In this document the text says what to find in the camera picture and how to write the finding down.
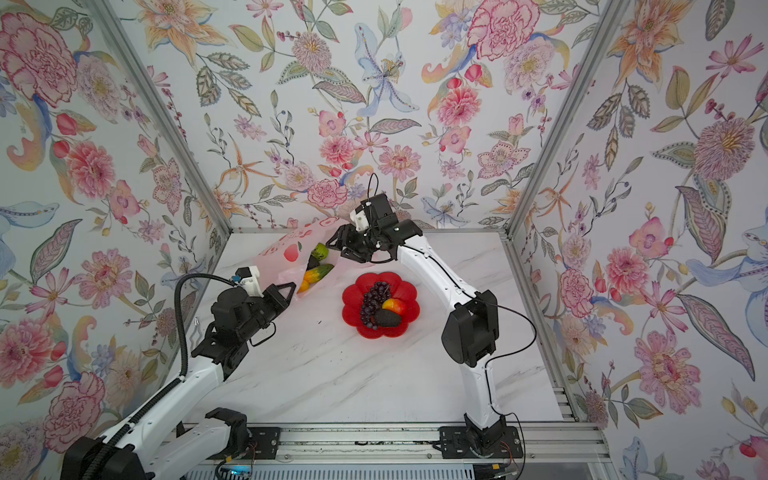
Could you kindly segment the green orange toy papaya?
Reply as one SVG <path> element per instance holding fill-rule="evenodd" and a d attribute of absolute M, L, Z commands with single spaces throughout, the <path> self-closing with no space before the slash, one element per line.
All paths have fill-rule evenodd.
<path fill-rule="evenodd" d="M 321 264 L 317 267 L 307 270 L 304 274 L 303 281 L 310 285 L 313 285 L 321 281 L 333 269 L 334 269 L 334 266 L 332 264 Z"/>

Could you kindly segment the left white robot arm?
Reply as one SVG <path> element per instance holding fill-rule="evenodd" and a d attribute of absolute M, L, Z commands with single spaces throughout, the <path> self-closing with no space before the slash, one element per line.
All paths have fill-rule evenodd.
<path fill-rule="evenodd" d="M 216 407 L 174 440 L 167 437 L 255 347 L 253 336 L 291 304 L 293 282 L 263 292 L 230 282 L 211 311 L 213 322 L 194 348 L 181 347 L 179 374 L 116 426 L 76 440 L 65 452 L 63 479 L 180 479 L 202 461 L 236 458 L 254 445 L 244 413 Z"/>

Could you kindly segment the pink plastic bag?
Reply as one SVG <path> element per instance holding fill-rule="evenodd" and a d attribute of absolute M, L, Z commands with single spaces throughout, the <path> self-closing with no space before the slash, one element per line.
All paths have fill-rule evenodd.
<path fill-rule="evenodd" d="M 300 292 L 311 253 L 318 244 L 325 244 L 340 227 L 348 224 L 347 220 L 336 217 L 316 220 L 271 244 L 249 261 L 259 271 L 260 287 L 266 289 L 272 284 L 294 283 L 298 298 L 311 293 L 314 286 Z"/>

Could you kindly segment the dark purple toy grapes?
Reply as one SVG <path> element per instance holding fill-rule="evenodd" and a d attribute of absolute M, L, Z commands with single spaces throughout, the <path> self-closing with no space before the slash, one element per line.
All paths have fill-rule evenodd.
<path fill-rule="evenodd" d="M 363 303 L 360 307 L 360 320 L 362 324 L 372 330 L 378 327 L 373 322 L 373 316 L 377 310 L 382 309 L 382 304 L 391 298 L 391 286 L 384 281 L 378 281 L 363 294 Z"/>

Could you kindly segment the green toy melon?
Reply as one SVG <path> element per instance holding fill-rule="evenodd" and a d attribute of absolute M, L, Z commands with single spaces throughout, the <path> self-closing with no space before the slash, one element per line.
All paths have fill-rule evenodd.
<path fill-rule="evenodd" d="M 311 256 L 319 262 L 324 261 L 329 256 L 329 249 L 324 243 L 318 243 L 312 250 Z"/>

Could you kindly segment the dark toy avocado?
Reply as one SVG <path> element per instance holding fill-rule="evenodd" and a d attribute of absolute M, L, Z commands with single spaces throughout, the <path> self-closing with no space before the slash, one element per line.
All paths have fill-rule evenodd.
<path fill-rule="evenodd" d="M 402 317 L 394 311 L 380 309 L 374 314 L 373 322 L 379 328 L 397 328 L 402 324 L 403 320 Z"/>

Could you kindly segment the red yellow toy peach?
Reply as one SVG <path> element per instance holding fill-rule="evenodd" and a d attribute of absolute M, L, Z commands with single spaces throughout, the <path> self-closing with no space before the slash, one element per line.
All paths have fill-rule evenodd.
<path fill-rule="evenodd" d="M 382 309 L 403 317 L 407 312 L 407 303 L 401 299 L 390 298 L 382 304 Z"/>

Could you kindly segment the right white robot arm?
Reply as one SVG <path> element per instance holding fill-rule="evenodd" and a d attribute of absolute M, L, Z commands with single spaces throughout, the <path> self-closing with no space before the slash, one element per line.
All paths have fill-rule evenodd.
<path fill-rule="evenodd" d="M 402 264 L 446 308 L 441 344 L 460 369 L 465 412 L 459 435 L 443 437 L 443 452 L 456 458 L 472 455 L 490 459 L 503 454 L 510 461 L 522 458 L 519 430 L 507 422 L 493 400 L 490 362 L 499 338 L 502 308 L 496 296 L 461 279 L 439 258 L 416 223 L 397 218 L 385 194 L 363 200 L 326 246 L 360 264 Z"/>

